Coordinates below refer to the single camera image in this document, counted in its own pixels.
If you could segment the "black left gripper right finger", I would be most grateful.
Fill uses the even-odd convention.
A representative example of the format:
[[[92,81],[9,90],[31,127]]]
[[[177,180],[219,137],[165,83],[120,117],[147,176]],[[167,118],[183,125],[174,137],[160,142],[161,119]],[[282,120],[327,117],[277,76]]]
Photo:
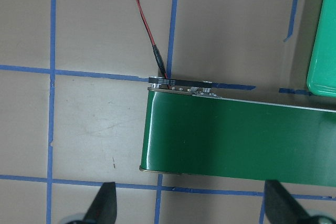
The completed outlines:
[[[310,223],[310,215],[277,180],[266,180],[265,214],[270,223]]]

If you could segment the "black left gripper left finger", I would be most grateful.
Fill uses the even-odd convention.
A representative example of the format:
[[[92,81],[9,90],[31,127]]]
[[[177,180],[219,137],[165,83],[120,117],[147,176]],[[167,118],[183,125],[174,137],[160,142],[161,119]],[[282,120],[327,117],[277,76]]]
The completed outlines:
[[[87,210],[84,223],[115,223],[117,196],[115,182],[103,183]]]

